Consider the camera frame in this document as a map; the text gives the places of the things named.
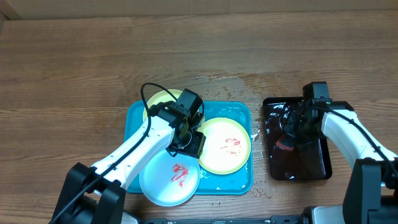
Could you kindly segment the orange and black sponge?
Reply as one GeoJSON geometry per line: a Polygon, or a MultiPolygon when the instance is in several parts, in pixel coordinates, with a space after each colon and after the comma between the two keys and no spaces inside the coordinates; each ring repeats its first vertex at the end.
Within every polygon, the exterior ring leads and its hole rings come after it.
{"type": "Polygon", "coordinates": [[[293,151],[295,148],[294,138],[289,135],[282,134],[276,140],[275,145],[282,150],[293,151]]]}

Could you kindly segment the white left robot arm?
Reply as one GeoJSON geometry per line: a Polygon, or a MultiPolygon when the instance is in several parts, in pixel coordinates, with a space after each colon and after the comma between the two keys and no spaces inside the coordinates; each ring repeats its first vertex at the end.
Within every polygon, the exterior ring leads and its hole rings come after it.
{"type": "Polygon", "coordinates": [[[196,164],[205,137],[197,130],[203,118],[201,100],[168,101],[149,107],[150,116],[128,140],[104,159],[69,171],[52,223],[134,223],[124,211],[126,190],[161,152],[196,164]]]}

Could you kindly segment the yellow plate with red stain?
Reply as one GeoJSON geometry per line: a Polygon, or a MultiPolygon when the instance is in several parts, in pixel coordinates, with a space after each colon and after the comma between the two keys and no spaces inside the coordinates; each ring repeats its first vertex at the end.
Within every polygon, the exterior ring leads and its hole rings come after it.
{"type": "Polygon", "coordinates": [[[242,168],[251,153],[251,140],[238,122],[213,118],[198,129],[206,137],[199,165],[218,175],[232,174],[242,168]]]}

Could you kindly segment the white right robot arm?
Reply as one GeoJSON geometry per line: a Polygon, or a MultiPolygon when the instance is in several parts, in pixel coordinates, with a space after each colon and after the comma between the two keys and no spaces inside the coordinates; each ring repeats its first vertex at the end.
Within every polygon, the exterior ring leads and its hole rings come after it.
{"type": "Polygon", "coordinates": [[[295,148],[328,138],[349,162],[352,173],[341,205],[314,207],[311,223],[397,223],[397,154],[361,124],[345,101],[308,100],[282,120],[279,148],[295,148]]]}

